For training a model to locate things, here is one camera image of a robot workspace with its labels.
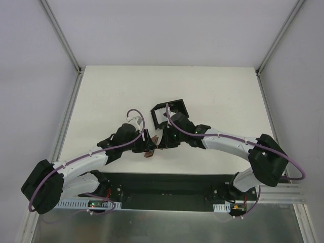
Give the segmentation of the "brown leather card holder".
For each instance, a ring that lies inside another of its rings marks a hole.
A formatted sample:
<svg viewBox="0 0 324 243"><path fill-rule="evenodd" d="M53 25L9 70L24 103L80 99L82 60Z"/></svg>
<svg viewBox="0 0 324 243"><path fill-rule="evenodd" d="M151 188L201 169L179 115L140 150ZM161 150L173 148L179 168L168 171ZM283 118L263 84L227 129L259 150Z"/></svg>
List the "brown leather card holder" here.
<svg viewBox="0 0 324 243"><path fill-rule="evenodd" d="M152 142L155 144L155 146L157 146L157 142L158 142L159 136L154 135L153 137L151 137L151 139L152 139ZM155 148L150 149L149 151L145 152L144 157L145 158L153 157L154 152L155 152Z"/></svg>

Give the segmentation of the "black plastic card box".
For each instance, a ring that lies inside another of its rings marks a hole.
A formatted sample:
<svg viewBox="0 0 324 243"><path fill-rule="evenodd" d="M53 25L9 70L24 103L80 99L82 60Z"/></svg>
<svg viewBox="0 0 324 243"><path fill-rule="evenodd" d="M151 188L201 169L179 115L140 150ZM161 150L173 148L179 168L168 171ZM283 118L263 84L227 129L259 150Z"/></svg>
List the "black plastic card box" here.
<svg viewBox="0 0 324 243"><path fill-rule="evenodd" d="M185 115L187 118L189 118L189 114L187 112L183 99L159 103L155 105L150 111L154 128L156 130L161 130L163 126L168 122L167 115L166 115L167 104L169 106L170 116L172 116L173 113L181 113Z"/></svg>

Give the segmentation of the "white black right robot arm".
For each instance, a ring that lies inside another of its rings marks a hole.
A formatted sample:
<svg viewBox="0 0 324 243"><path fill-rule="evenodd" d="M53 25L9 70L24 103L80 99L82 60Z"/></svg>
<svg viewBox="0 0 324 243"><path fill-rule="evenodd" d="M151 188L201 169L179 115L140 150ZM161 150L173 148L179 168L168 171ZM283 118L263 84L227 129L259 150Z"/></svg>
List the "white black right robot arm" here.
<svg viewBox="0 0 324 243"><path fill-rule="evenodd" d="M196 126L182 113L174 113L162 121L154 119L153 123L156 129L163 132L158 145L160 149L175 148L185 142L194 148L226 152L250 163L248 169L232 177L225 193L229 200L238 200L248 190L261 184L276 187L288 164L284 151L267 134L259 138L236 137L207 125Z"/></svg>

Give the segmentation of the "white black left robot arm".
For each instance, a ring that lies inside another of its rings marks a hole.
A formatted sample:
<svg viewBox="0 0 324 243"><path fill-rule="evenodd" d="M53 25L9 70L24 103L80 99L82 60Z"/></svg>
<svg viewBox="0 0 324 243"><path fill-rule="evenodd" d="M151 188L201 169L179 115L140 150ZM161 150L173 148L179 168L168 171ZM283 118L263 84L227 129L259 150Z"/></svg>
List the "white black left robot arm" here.
<svg viewBox="0 0 324 243"><path fill-rule="evenodd" d="M121 158L125 151L151 152L157 148L147 129L126 123L97 143L88 153L54 163L38 162L21 191L30 212L45 214L60 201L87 194L108 197L110 182L99 169Z"/></svg>

